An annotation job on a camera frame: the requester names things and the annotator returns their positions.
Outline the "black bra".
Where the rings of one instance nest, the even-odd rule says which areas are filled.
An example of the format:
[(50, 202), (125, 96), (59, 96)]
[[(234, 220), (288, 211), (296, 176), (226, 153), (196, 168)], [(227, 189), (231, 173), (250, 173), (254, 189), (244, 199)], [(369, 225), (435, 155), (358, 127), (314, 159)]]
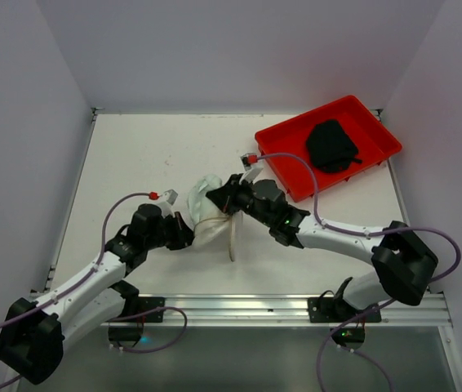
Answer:
[(335, 119), (316, 124), (305, 147), (312, 166), (327, 174), (344, 172), (352, 163), (362, 164), (358, 147)]

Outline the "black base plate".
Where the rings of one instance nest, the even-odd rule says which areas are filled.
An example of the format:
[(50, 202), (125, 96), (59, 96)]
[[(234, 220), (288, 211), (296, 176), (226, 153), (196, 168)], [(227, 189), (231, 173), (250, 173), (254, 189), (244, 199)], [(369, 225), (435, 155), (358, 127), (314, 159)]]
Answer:
[(307, 299), (307, 311), (311, 323), (342, 323), (355, 315), (376, 307), (376, 303), (356, 309), (344, 299), (344, 291), (353, 278), (345, 279), (338, 290), (326, 290), (318, 297)]
[(163, 321), (163, 310), (150, 313), (150, 310), (162, 308), (165, 305), (165, 298), (160, 296), (141, 296), (137, 287), (121, 281), (118, 285), (121, 297), (125, 303), (120, 313), (121, 317), (129, 317), (130, 315), (141, 314), (147, 312), (146, 315), (140, 318), (134, 318), (144, 323), (161, 323)]

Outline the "white mesh laundry bag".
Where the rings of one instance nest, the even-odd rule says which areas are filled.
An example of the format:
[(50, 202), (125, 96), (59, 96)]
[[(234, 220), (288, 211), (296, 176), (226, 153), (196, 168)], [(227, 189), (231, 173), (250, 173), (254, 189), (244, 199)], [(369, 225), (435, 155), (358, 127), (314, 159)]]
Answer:
[(193, 228), (195, 247), (204, 247), (220, 237), (224, 237), (228, 257), (232, 262), (238, 260), (239, 242), (242, 231), (243, 213), (231, 216), (219, 213), (201, 219)]

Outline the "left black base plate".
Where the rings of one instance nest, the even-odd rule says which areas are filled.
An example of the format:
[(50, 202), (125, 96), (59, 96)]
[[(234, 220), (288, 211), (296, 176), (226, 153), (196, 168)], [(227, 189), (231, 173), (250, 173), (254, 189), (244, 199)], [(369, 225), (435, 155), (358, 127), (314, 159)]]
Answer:
[(150, 313), (150, 310), (162, 308), (165, 305), (165, 298), (160, 296), (141, 296), (137, 287), (121, 281), (118, 285), (121, 297), (125, 303), (120, 313), (121, 317), (129, 317), (130, 315), (141, 314), (147, 312), (146, 315), (140, 318), (134, 318), (144, 323), (161, 323), (163, 321), (163, 310)]

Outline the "pale green bra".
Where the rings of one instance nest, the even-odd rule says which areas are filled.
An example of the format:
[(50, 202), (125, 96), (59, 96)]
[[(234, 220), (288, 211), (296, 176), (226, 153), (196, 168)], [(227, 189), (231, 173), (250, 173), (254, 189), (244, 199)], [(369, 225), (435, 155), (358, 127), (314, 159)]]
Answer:
[(214, 174), (200, 179), (189, 191), (187, 207), (191, 221), (198, 224), (212, 218), (227, 218), (227, 216), (207, 197), (207, 193), (217, 190), (223, 185), (220, 177)]

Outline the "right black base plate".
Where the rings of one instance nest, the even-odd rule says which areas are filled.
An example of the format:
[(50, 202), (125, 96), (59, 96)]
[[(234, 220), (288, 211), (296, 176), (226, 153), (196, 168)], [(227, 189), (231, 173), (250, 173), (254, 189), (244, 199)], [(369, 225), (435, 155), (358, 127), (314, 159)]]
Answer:
[(338, 290), (326, 290), (318, 297), (307, 299), (307, 311), (311, 323), (342, 323), (355, 315), (376, 307), (376, 303), (356, 309), (344, 299), (344, 291), (353, 278), (345, 279)]

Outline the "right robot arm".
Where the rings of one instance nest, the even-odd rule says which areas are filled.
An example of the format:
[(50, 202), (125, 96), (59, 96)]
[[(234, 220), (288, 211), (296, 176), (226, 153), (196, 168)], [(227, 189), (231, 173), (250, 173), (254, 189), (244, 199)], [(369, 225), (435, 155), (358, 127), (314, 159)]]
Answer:
[(417, 306), (438, 266), (438, 258), (401, 221), (384, 228), (317, 220), (291, 205), (273, 180), (255, 183), (232, 175), (206, 194), (224, 214), (243, 212), (266, 226), (277, 243), (299, 249), (320, 249), (363, 261), (370, 273), (346, 278), (333, 296), (320, 296), (317, 311), (330, 321), (343, 322), (382, 301)]

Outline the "red plastic tray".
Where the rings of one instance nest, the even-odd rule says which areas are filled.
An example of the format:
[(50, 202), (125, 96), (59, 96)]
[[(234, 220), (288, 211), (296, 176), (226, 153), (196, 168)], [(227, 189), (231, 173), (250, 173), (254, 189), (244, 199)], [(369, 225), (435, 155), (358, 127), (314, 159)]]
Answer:
[[(312, 157), (315, 153), (310, 152), (306, 145), (313, 129), (329, 120), (336, 121), (358, 149), (349, 166), (336, 173), (327, 173), (313, 167)], [(296, 202), (313, 195), (313, 178), (318, 182), (318, 189), (323, 191), (381, 164), (402, 150), (398, 139), (353, 95), (258, 131), (255, 141), (263, 155), (294, 154), (313, 167), (313, 172), (309, 173), (294, 158), (269, 160), (273, 173)]]

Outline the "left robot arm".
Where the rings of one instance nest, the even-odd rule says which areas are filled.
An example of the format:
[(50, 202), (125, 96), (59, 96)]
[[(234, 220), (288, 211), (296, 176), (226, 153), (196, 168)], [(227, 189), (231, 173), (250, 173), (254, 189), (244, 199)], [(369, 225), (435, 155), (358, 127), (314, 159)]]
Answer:
[(85, 269), (34, 301), (20, 298), (11, 305), (0, 332), (0, 360), (30, 383), (43, 383), (65, 350), (102, 323), (145, 318), (150, 310), (126, 276), (152, 250), (182, 250), (193, 239), (180, 213), (140, 205), (130, 223), (103, 239), (98, 258)]

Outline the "aluminium mounting rail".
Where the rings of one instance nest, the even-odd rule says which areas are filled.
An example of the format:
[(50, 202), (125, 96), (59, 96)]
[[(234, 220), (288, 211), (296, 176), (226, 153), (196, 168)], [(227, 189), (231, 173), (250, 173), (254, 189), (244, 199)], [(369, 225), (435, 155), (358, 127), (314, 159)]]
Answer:
[[(180, 326), (183, 310), (188, 325), (194, 327), (304, 327), (308, 325), (335, 327), (340, 323), (311, 323), (307, 299), (311, 295), (155, 295), (165, 298), (162, 323)], [(55, 293), (38, 298), (47, 303), (46, 314), (55, 314), (63, 329), (87, 325), (98, 327), (111, 316), (119, 316), (124, 306), (121, 294), (113, 289), (87, 299), (76, 292), (58, 299)], [(352, 321), (349, 326), (376, 327), (447, 327), (451, 317), (441, 295), (427, 295), (420, 305), (407, 306), (394, 302), (381, 306), (368, 315)]]

